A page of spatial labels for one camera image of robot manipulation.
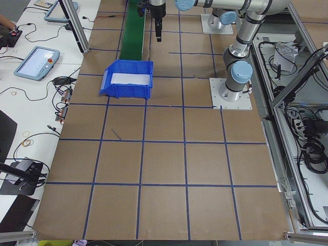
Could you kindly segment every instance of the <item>blue plastic bin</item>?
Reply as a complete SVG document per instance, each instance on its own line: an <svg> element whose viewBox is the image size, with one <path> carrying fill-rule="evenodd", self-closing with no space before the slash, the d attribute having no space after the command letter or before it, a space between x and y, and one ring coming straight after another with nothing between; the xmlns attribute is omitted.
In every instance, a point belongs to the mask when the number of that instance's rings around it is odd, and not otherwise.
<svg viewBox="0 0 328 246"><path fill-rule="evenodd" d="M147 74L150 76L149 85L112 84L113 73ZM149 99L153 87L153 62L139 60L116 60L106 68L101 83L100 94L120 97L140 97Z"/></svg>

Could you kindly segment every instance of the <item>green conveyor belt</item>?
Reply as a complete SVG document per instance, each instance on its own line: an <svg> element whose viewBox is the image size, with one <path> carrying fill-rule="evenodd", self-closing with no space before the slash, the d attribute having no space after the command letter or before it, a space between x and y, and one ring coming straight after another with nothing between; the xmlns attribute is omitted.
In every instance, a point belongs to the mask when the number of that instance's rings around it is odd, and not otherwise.
<svg viewBox="0 0 328 246"><path fill-rule="evenodd" d="M142 60L146 15L139 17L137 4L139 0L129 0L120 59Z"/></svg>

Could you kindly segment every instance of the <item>tablet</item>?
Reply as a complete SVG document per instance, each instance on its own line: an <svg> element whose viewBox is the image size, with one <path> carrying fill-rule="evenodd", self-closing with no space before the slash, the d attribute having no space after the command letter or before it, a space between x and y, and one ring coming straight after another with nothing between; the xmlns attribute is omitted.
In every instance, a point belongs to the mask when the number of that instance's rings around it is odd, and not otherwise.
<svg viewBox="0 0 328 246"><path fill-rule="evenodd" d="M77 10L78 3L73 2L74 9ZM56 1L52 7L48 10L46 13L44 19L48 22L61 22L61 23L67 23L68 20L65 17L65 14L62 10L62 7L60 6L59 2Z"/></svg>
<svg viewBox="0 0 328 246"><path fill-rule="evenodd" d="M41 80L53 68L60 55L58 50L35 46L14 71L19 77Z"/></svg>
<svg viewBox="0 0 328 246"><path fill-rule="evenodd" d="M52 6L52 3L46 2L46 1L42 1L42 0L37 0L34 5L39 6L39 7L43 7L46 9L49 9Z"/></svg>

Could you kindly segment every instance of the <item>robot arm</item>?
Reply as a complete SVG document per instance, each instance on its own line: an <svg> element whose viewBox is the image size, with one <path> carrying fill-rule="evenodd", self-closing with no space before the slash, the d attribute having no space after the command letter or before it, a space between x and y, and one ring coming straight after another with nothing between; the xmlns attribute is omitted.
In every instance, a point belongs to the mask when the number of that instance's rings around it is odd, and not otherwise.
<svg viewBox="0 0 328 246"><path fill-rule="evenodd" d="M155 19L157 41L161 41L162 18L165 16L166 0L141 0L147 5ZM219 88L220 96L229 102L239 100L245 84L250 80L253 69L246 59L249 47L264 22L266 15L276 14L287 7L290 0L174 0L180 11L187 11L194 6L222 10L239 10L246 12L245 20L233 44L226 49L223 60L228 72L225 84Z"/></svg>
<svg viewBox="0 0 328 246"><path fill-rule="evenodd" d="M142 17L145 9L150 10L150 15L155 19L155 32L158 42L162 41L162 19L166 15L166 0L141 0L138 4L138 13Z"/></svg>
<svg viewBox="0 0 328 246"><path fill-rule="evenodd" d="M229 52L234 57L243 58L248 56L249 46L265 16L280 12L289 2L290 0L175 0L175 6L181 11L197 6L247 12L235 42L229 46Z"/></svg>

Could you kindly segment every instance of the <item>white table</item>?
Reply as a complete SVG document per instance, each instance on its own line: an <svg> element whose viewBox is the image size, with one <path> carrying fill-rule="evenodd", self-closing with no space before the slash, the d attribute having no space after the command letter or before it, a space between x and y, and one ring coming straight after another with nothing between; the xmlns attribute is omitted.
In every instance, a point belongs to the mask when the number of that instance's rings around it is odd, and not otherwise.
<svg viewBox="0 0 328 246"><path fill-rule="evenodd" d="M36 7L35 5L33 5L34 1L35 0L31 0L28 7ZM86 16L90 18L90 20L93 20L96 16L100 4L100 0L93 0L93 1L74 0L74 1L78 2L79 5L77 13L81 25L84 28L92 29L93 22L90 22L87 19L83 19L82 16ZM40 11L37 9L26 9L16 25L20 26L27 23L34 23L36 25L36 31L29 34L27 38L31 41L46 40L48 38L56 36L58 29L61 26L64 26L65 23L47 22L44 20L44 16L45 16L45 11ZM23 34L19 38L15 47L9 48L9 50L2 55L12 55L20 58L25 58L35 46L42 46L42 47L51 48L60 51L62 56L57 61L57 63L81 64L83 60L83 55L81 54L78 48L78 45L75 41L72 31L68 31L63 27L60 29L59 36L57 38L45 42L38 41L35 43L30 43L25 39L25 35L35 30L34 25L21 26L19 27L19 29L23 31ZM85 29L84 31L87 39L89 40L91 31L87 29ZM10 59L7 60L6 62L16 63L20 61L17 59Z"/></svg>
<svg viewBox="0 0 328 246"><path fill-rule="evenodd" d="M85 28L92 29L93 22L89 22L87 19L82 19L82 16L86 16L90 19L96 17L100 0L75 0L79 4L78 16L81 24ZM35 7L33 3L35 0L31 0L28 7ZM31 40L47 39L57 34L58 28L64 24L62 23L50 23L43 19L44 14L42 11L35 9L27 9L17 22L17 25L26 23L35 23L37 31L29 35ZM23 35L34 30L33 25L23 26L20 28L23 30ZM87 39L90 37L91 31L85 30ZM17 77L13 74L13 71L18 67L21 62L18 59L0 59L0 92L8 87L17 87L26 91L27 95L31 99L43 98L46 95L46 85L49 81L59 76L68 76L77 70L83 61L83 55L81 54L73 33L62 28L59 31L59 37L46 42L28 42L24 36L20 37L14 48L9 48L4 55L12 55L21 58L25 58L35 46L43 46L51 49L57 49L60 51L60 57L58 62L54 65L54 68L48 73L48 75L41 81L30 80L22 77ZM52 106L52 97L56 92L52 83L49 83L48 97L41 101L29 101L26 99L23 91L17 89L10 89L3 94L0 94L0 109L11 117L17 123L17 131L13 144L11 146L8 158L12 158L15 148L24 140L23 137L29 132L29 135L40 132L52 132L47 128L47 125L56 127L58 132L61 132L62 125L55 121L55 110ZM54 102L60 101L60 95L56 94ZM56 150L58 143L58 137L53 135L39 135L33 138L34 143L28 147L20 147L16 157L24 158L25 156L43 161L49 167ZM12 163L13 160L6 160L6 164ZM4 178L5 173L0 174L0 178ZM41 199L43 194L43 187L37 188L33 196L35 199ZM3 219L8 209L14 202L16 196L0 195L0 221ZM33 225L37 209L33 213L29 225Z"/></svg>

